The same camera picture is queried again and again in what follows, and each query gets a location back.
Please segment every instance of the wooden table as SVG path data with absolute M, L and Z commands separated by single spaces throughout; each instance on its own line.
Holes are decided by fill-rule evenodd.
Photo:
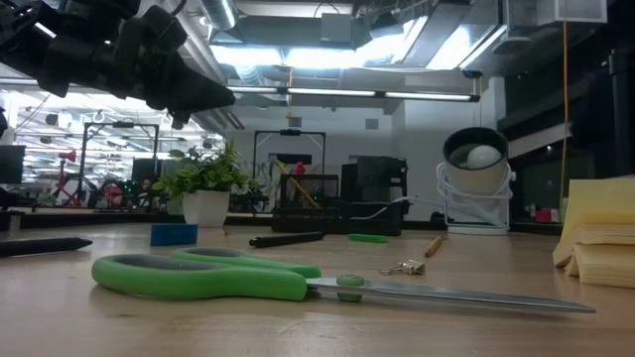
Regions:
M 204 229 L 199 245 L 247 249 L 263 227 Z M 378 274 L 422 259 L 437 234 L 408 232 L 387 245 L 323 241 L 253 251 L 322 267 L 325 276 L 425 283 L 578 301 L 597 314 L 547 314 L 474 306 L 334 297 L 289 302 L 219 298 L 173 302 L 98 287 L 92 262 L 151 252 L 149 224 L 25 230 L 13 238 L 79 236 L 81 251 L 0 260 L 0 356 L 632 356 L 635 290 L 581 286 L 551 264 L 556 237 L 450 236 L 424 277 Z

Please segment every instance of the metal clip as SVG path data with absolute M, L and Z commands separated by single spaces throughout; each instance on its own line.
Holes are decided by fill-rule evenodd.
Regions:
M 399 263 L 394 267 L 379 270 L 381 275 L 391 275 L 394 273 L 406 273 L 408 275 L 423 275 L 426 273 L 426 264 L 409 260 L 406 263 Z

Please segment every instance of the scissor blade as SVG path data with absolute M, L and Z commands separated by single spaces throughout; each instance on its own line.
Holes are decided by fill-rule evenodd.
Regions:
M 307 279 L 310 288 L 324 292 L 358 294 L 381 298 L 405 298 L 422 300 L 445 300 L 456 302 L 476 302 L 490 305 L 544 309 L 558 312 L 595 312 L 595 309 L 576 302 L 562 301 L 551 298 L 520 297 L 502 294 L 459 291 L 437 288 L 426 285 L 408 285 L 397 283 L 365 282 L 363 287 L 339 286 L 335 278 Z

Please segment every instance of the table surface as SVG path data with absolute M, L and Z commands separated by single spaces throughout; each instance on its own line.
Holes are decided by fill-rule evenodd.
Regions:
M 78 236 L 80 251 L 0 259 L 0 356 L 632 356 L 635 290 L 583 286 L 552 267 L 557 237 L 450 235 L 423 277 L 380 268 L 421 260 L 438 235 L 411 231 L 388 244 L 323 241 L 252 250 L 267 259 L 322 267 L 325 277 L 559 298 L 597 314 L 552 314 L 471 305 L 333 296 L 302 302 L 227 297 L 162 301 L 98 287 L 92 262 L 150 248 L 150 224 L 25 230 L 3 239 Z M 266 227 L 201 229 L 199 246 L 249 249 Z

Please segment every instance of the green plastic piece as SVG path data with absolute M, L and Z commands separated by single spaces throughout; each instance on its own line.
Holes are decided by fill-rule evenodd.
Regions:
M 252 297 L 298 301 L 307 292 L 305 278 L 286 270 L 184 262 L 147 254 L 99 258 L 92 265 L 92 278 L 118 292 L 171 300 Z
M 355 242 L 388 243 L 388 237 L 370 234 L 349 234 L 348 239 Z
M 335 282 L 341 287 L 359 288 L 364 286 L 364 278 L 352 274 L 339 276 L 335 279 Z M 361 295 L 357 294 L 338 293 L 337 297 L 342 301 L 358 302 L 361 300 Z
M 259 267 L 288 270 L 305 278 L 320 278 L 318 267 L 300 264 L 290 264 L 252 257 L 242 251 L 229 248 L 194 247 L 179 249 L 172 254 L 172 258 L 179 260 L 231 264 L 246 267 Z

